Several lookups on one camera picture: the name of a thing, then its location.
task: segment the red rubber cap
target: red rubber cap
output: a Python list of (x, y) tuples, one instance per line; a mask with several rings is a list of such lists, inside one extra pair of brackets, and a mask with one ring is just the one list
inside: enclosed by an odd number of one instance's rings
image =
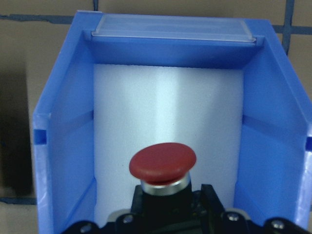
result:
[(180, 143), (162, 143), (136, 153), (129, 165), (130, 173), (149, 184), (175, 182), (195, 165), (194, 151)]

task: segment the screw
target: screw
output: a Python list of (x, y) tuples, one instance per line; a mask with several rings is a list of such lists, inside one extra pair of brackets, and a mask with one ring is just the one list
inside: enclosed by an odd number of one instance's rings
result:
[(239, 216), (237, 213), (228, 213), (228, 218), (230, 221), (238, 221)]
[(285, 224), (281, 220), (273, 220), (271, 224), (276, 229), (284, 229), (285, 227)]
[(92, 225), (91, 223), (88, 223), (80, 228), (80, 233), (88, 233), (89, 231), (91, 231), (91, 229)]
[(132, 214), (126, 215), (122, 220), (123, 223), (131, 223), (132, 221), (133, 221), (133, 215)]

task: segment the foam liner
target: foam liner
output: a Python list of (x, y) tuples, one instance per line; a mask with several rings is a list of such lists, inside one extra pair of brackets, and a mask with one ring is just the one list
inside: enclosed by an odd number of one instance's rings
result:
[(95, 222), (131, 206), (139, 180), (129, 161), (161, 142), (193, 148), (193, 190), (212, 184), (232, 207), (237, 177), (243, 106), (243, 72), (96, 64), (94, 145), (97, 204)]

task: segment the blue storage box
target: blue storage box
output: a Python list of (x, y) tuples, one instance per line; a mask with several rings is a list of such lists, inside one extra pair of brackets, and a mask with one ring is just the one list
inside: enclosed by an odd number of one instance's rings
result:
[(41, 234), (94, 220), (94, 64), (242, 69), (234, 206), (307, 227), (312, 106), (267, 20), (78, 12), (33, 115)]

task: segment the bolt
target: bolt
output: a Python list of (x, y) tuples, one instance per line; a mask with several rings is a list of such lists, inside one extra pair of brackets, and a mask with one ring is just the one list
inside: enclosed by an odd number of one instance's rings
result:
[(271, 224), (276, 229), (284, 229), (285, 227), (285, 224), (281, 220), (273, 220)]
[(133, 215), (132, 214), (126, 215), (122, 220), (123, 223), (131, 223), (132, 221), (133, 221)]
[(228, 218), (230, 221), (238, 221), (239, 216), (237, 213), (228, 213)]
[(91, 223), (88, 223), (80, 228), (80, 233), (88, 233), (89, 231), (91, 231), (91, 229), (92, 225)]

